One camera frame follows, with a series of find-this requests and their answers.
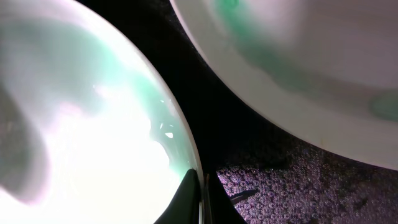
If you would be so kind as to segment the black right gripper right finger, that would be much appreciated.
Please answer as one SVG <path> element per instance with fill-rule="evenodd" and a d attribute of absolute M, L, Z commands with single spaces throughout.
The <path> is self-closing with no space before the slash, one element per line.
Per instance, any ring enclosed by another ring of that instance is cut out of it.
<path fill-rule="evenodd" d="M 246 224 L 235 209 L 215 172 L 209 174 L 208 193 L 212 224 Z"/>

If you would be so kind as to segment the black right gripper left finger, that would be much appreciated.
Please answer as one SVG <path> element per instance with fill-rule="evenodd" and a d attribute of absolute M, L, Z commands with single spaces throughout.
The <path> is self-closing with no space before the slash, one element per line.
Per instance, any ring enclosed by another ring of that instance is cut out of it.
<path fill-rule="evenodd" d="M 164 213 L 154 224 L 198 224 L 201 201 L 196 170 L 189 169 Z"/>

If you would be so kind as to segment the pale green plate bottom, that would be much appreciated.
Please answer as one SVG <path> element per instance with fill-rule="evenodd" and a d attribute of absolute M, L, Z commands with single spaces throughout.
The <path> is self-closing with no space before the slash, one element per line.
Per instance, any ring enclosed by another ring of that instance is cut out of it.
<path fill-rule="evenodd" d="M 144 54 L 77 1 L 1 2 L 1 222 L 155 223 L 198 150 Z"/>

